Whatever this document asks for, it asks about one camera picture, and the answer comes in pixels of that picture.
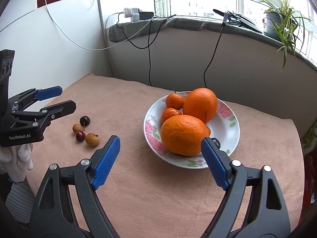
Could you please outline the white gloved hand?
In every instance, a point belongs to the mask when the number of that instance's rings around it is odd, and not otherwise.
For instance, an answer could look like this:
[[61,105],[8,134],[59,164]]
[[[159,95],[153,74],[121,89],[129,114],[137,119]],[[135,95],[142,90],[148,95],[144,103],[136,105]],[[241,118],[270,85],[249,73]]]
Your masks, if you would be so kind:
[[31,143],[12,147],[1,147],[1,174],[8,174],[12,182],[25,180],[26,171],[34,168],[31,160]]

